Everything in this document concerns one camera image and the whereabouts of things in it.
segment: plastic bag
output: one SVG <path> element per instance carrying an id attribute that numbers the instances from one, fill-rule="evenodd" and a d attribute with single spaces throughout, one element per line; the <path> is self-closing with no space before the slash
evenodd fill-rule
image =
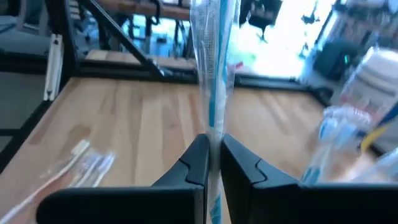
<path id="1" fill-rule="evenodd" d="M 203 126 L 210 140 L 208 208 L 221 223 L 220 144 L 231 103 L 234 71 L 230 54 L 237 43 L 239 0 L 192 0 L 190 22 L 197 62 Z"/>
<path id="2" fill-rule="evenodd" d="M 398 182 L 398 148 L 380 157 L 373 167 L 352 182 Z"/>
<path id="3" fill-rule="evenodd" d="M 70 155 L 52 166 L 39 180 L 31 194 L 0 219 L 3 223 L 32 223 L 39 203 L 48 195 L 67 187 L 96 187 L 114 161 L 114 154 L 102 155 L 82 140 Z"/>
<path id="4" fill-rule="evenodd" d="M 324 111 L 315 153 L 302 182 L 336 181 L 361 155 L 358 131 L 367 129 L 370 115 L 350 106 L 332 106 Z"/>

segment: wooden tabletop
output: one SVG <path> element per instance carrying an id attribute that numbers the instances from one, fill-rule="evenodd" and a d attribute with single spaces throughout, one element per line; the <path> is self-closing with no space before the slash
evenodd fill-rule
<path id="1" fill-rule="evenodd" d="M 156 5 L 149 2 L 132 0 L 97 0 L 105 9 L 126 14 L 140 14 L 145 16 L 156 15 Z M 165 4 L 161 7 L 160 17 L 189 21 L 189 9 Z"/>
<path id="2" fill-rule="evenodd" d="M 72 78 L 0 175 L 0 217 L 81 139 L 116 153 L 101 186 L 153 184 L 203 132 L 199 105 L 193 85 Z M 322 110 L 306 93 L 237 88 L 228 132 L 299 178 L 312 156 L 307 139 Z M 362 161 L 368 166 L 373 158 Z M 230 223 L 223 200 L 223 223 Z"/>
<path id="3" fill-rule="evenodd" d="M 130 53 L 115 52 L 108 50 L 91 50 L 86 57 L 91 60 L 104 60 L 108 62 L 124 62 L 132 64 L 140 64 L 140 62 Z M 160 66 L 170 68 L 196 68 L 196 61 L 194 58 L 175 58 L 150 55 L 149 58 L 156 61 Z M 255 70 L 250 67 L 242 66 L 236 70 L 236 73 L 244 73 L 246 75 L 258 75 Z"/>

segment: wooden table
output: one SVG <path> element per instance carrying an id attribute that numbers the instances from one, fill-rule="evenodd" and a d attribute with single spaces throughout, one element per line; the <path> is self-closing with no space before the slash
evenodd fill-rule
<path id="1" fill-rule="evenodd" d="M 132 54 L 130 53 L 122 53 L 115 51 L 107 51 L 107 50 L 91 50 L 87 58 L 92 60 L 105 60 L 109 62 L 126 62 L 133 64 L 141 64 Z M 156 61 L 156 63 L 160 66 L 170 67 L 170 68 L 196 68 L 196 61 L 193 58 L 185 59 L 185 58 L 174 58 L 174 57 L 162 57 L 162 56 L 154 56 L 149 55 L 149 58 Z M 254 69 L 242 66 L 236 70 L 237 73 L 244 73 L 247 75 L 261 75 L 257 73 Z"/>
<path id="2" fill-rule="evenodd" d="M 93 55 L 88 57 L 100 60 Z M 106 54 L 103 60 L 115 57 L 132 62 L 121 54 Z M 116 153 L 101 186 L 151 185 L 203 132 L 198 96 L 193 85 L 72 78 L 0 175 L 0 217 L 83 138 L 101 152 Z M 322 110 L 305 93 L 237 88 L 228 132 L 270 164 L 300 178 L 313 153 L 306 139 Z M 370 155 L 361 160 L 367 166 L 373 163 Z M 223 223 L 230 223 L 223 200 Z"/>
<path id="3" fill-rule="evenodd" d="M 126 14 L 140 14 L 144 16 L 156 15 L 156 5 L 149 2 L 137 2 L 132 0 L 97 0 L 106 10 L 123 12 Z M 189 21 L 189 8 L 173 6 L 170 1 L 163 1 L 165 4 L 160 10 L 160 17 Z"/>

